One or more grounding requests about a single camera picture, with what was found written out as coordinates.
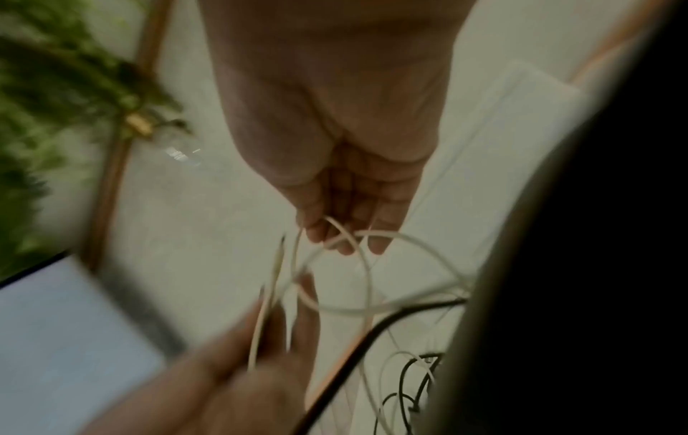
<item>white floor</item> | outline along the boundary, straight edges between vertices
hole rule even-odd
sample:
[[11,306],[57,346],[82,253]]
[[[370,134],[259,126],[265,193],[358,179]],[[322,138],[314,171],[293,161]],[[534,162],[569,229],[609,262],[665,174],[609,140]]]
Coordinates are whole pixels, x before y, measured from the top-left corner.
[[[511,61],[526,61],[566,82],[637,1],[479,0],[455,46],[441,145],[419,198],[431,192],[433,180],[457,151],[469,114]],[[178,0],[159,71],[185,105],[207,164],[189,168],[155,148],[135,147],[109,256],[194,345],[231,324],[257,297],[277,240],[285,231],[290,237],[295,233],[289,204],[247,168],[232,145],[201,26],[196,2]],[[470,220],[424,223],[430,204],[416,202],[406,230],[420,233],[432,225],[447,239],[472,230]],[[395,247],[383,260],[404,269],[412,257],[402,249]],[[360,305],[363,293],[355,268],[353,258],[336,254],[319,262],[315,274],[321,298]],[[397,286],[385,285],[391,275],[381,273],[384,269],[376,274],[381,290],[388,292]],[[357,329],[352,320],[325,319],[316,384]]]

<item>skin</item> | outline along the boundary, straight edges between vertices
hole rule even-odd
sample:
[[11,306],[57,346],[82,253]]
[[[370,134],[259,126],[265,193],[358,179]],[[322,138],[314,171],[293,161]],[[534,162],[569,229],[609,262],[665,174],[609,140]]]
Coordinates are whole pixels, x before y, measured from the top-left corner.
[[[316,297],[312,275],[300,285]],[[82,435],[286,435],[304,414],[320,318],[298,305],[287,349],[285,312],[271,314],[258,364],[246,364],[260,300],[232,329],[180,358],[89,424]]]
[[399,230],[437,146],[474,0],[199,3],[234,143],[309,239],[338,234],[325,215],[349,230]]

